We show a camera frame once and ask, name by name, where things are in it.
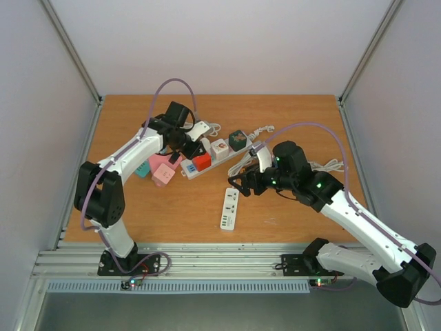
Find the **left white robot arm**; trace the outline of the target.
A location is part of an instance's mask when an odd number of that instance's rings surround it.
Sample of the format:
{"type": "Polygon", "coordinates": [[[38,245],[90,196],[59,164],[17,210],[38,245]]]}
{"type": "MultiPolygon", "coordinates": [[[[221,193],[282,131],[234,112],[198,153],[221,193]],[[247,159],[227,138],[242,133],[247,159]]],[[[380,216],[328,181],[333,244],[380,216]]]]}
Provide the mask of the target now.
{"type": "Polygon", "coordinates": [[[74,207],[81,213],[83,230],[97,231],[115,255],[114,266],[132,274],[139,258],[123,222],[123,186],[135,170],[166,148],[193,159],[205,153],[201,137],[211,130],[187,107],[171,102],[164,114],[149,118],[123,146],[98,163],[86,161],[78,172],[74,207]]]}

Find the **dark green cube adapter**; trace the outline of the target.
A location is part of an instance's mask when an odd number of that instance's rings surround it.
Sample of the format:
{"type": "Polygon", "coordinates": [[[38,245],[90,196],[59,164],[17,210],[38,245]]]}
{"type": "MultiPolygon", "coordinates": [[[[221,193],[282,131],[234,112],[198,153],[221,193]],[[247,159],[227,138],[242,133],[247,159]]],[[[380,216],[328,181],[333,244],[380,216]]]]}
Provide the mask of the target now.
{"type": "Polygon", "coordinates": [[[247,145],[247,135],[241,130],[232,132],[229,134],[228,144],[234,152],[242,150],[247,145]]]}

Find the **red cube adapter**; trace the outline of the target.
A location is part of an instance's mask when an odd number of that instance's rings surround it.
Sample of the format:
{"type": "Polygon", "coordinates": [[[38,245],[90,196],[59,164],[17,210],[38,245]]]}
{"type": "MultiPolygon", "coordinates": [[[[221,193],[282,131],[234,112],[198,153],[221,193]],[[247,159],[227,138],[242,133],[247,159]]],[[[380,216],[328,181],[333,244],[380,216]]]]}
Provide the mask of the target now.
{"type": "Polygon", "coordinates": [[[202,172],[212,165],[212,157],[208,152],[206,152],[202,155],[194,157],[192,159],[192,163],[198,172],[202,172]]]}

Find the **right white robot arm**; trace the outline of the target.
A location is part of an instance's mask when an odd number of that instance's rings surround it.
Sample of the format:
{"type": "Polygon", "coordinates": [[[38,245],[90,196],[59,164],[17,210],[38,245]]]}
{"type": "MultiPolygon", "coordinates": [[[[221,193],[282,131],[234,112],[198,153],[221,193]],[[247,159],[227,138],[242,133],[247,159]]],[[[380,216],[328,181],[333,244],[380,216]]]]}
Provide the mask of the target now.
{"type": "Polygon", "coordinates": [[[317,238],[304,250],[308,271],[341,272],[375,286],[390,303],[408,308],[431,276],[436,258],[428,243],[420,245],[387,227],[364,208],[337,178],[311,168],[302,148],[293,141],[254,146],[249,151],[257,163],[228,178],[241,194],[260,195],[267,189],[289,191],[295,201],[342,226],[368,254],[353,252],[317,238]]]}

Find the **long white multicolour power strip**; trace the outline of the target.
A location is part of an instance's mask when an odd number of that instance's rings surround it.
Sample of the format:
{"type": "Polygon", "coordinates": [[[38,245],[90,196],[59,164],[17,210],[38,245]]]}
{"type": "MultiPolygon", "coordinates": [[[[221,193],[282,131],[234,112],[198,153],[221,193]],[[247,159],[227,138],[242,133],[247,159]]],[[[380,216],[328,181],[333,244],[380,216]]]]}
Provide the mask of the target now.
{"type": "Polygon", "coordinates": [[[217,139],[210,143],[207,154],[192,160],[181,161],[181,174],[189,180],[213,170],[217,166],[246,152],[252,145],[252,141],[246,137],[245,144],[240,144],[238,150],[234,150],[228,139],[217,139]]]}

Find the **small black charger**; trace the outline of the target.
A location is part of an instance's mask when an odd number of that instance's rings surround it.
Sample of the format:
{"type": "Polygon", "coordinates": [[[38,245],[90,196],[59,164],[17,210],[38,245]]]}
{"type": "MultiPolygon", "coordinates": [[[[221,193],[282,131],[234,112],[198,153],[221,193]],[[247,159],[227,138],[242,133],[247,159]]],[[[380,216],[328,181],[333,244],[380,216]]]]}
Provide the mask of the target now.
{"type": "Polygon", "coordinates": [[[171,154],[168,162],[171,164],[179,164],[181,162],[181,154],[179,152],[174,152],[171,154]]]}

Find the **pink cube adapter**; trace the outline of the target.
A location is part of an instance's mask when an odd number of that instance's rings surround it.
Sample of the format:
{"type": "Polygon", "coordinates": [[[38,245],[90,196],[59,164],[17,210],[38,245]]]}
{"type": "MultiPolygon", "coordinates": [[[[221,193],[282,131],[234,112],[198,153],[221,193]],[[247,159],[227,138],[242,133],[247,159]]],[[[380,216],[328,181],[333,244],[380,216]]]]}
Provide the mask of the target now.
{"type": "Polygon", "coordinates": [[[152,180],[156,186],[162,188],[170,182],[174,175],[175,170],[171,169],[168,165],[162,163],[153,173],[152,180]]]}

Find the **pink triangular power strip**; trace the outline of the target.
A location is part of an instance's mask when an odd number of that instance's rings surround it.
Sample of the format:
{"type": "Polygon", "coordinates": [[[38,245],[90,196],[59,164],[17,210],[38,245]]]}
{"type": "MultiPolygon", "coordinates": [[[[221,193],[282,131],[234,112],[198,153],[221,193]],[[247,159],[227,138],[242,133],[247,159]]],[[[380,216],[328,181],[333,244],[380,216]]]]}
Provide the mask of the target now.
{"type": "Polygon", "coordinates": [[[171,164],[168,162],[168,159],[170,158],[171,155],[164,155],[164,154],[154,154],[152,155],[147,161],[150,164],[150,172],[153,174],[156,169],[162,164],[166,164],[167,166],[169,166],[171,169],[175,170],[177,169],[177,167],[180,164],[171,164]]]}

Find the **white cube adapter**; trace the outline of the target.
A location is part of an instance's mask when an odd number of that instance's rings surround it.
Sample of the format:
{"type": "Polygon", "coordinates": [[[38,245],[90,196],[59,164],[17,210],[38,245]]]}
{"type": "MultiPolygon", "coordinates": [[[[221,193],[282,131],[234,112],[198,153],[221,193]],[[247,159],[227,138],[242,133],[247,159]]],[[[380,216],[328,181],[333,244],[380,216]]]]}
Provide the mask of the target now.
{"type": "Polygon", "coordinates": [[[224,139],[217,139],[210,144],[211,154],[215,161],[220,161],[228,157],[229,146],[224,139]]]}

